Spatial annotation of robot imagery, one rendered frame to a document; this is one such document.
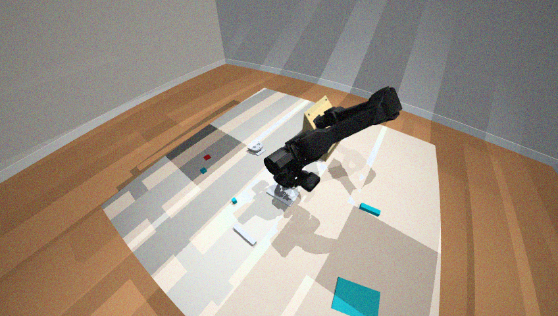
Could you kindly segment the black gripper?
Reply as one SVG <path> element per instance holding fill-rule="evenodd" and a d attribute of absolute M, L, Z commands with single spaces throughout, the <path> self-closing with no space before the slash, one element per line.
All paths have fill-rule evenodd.
<path fill-rule="evenodd" d="M 297 182 L 295 183 L 295 188 L 301 186 L 304 190 L 311 192 L 312 189 L 320 182 L 320 177 L 315 175 L 313 172 L 303 171 L 304 165 L 297 167 L 295 163 L 292 163 L 289 167 L 293 167 L 297 170 Z"/>

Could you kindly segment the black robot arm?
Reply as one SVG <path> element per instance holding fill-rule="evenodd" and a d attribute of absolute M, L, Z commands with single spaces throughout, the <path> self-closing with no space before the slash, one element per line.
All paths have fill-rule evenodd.
<path fill-rule="evenodd" d="M 264 158 L 267 170 L 273 174 L 276 183 L 284 188 L 293 188 L 297 180 L 297 170 L 289 167 L 307 166 L 328 152 L 332 144 L 372 125 L 382 124 L 397 118 L 402 110 L 395 89 L 389 86 L 378 90 L 367 102 L 343 108 L 331 107 L 324 115 L 314 120 L 317 129 L 307 130 L 288 140 L 284 147 Z M 327 129 L 324 129 L 328 127 Z M 306 160 L 303 161 L 303 158 Z"/>

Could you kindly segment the white flat bar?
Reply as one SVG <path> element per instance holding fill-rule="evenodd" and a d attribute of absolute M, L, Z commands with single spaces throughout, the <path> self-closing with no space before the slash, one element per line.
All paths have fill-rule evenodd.
<path fill-rule="evenodd" d="M 253 246 L 257 243 L 256 240 L 254 240 L 248 233 L 246 233 L 241 227 L 239 227 L 237 224 L 235 224 L 233 226 L 233 228 L 235 230 L 237 230 L 250 244 L 252 244 Z"/>

